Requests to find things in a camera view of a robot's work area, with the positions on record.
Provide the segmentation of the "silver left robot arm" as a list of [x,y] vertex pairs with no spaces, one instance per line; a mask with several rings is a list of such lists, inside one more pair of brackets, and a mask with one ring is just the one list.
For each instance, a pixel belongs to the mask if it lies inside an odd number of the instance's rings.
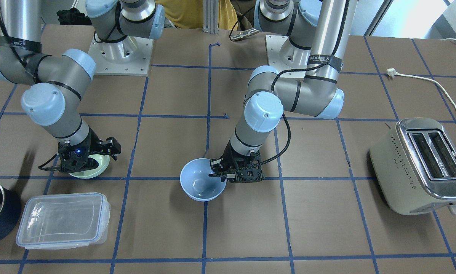
[[247,84],[243,115],[220,158],[209,161],[209,177],[231,183],[261,182],[259,149],[278,126],[283,112],[334,119],[344,104],[344,92],[336,86],[343,68],[345,48],[357,7],[356,0],[258,0],[254,25],[288,37],[292,46],[286,57],[301,54],[303,80],[282,78],[296,69],[279,71],[270,65],[256,68]]

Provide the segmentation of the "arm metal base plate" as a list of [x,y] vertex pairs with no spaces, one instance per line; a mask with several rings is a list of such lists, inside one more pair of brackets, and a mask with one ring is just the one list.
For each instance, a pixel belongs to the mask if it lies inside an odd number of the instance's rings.
[[155,40],[128,36],[118,43],[92,40],[87,54],[96,63],[99,76],[148,76]]
[[306,69],[310,49],[299,49],[292,45],[288,36],[266,35],[268,65],[278,71]]

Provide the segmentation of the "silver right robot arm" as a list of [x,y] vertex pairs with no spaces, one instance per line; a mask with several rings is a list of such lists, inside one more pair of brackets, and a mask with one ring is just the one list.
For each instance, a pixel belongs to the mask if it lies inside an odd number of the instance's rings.
[[[153,0],[87,0],[85,9],[111,61],[132,59],[134,38],[159,39],[165,25],[165,9]],[[97,177],[121,147],[113,137],[99,139],[77,111],[96,63],[79,49],[44,54],[39,14],[39,0],[0,0],[0,80],[30,86],[21,97],[23,111],[58,141],[58,165],[39,169]]]

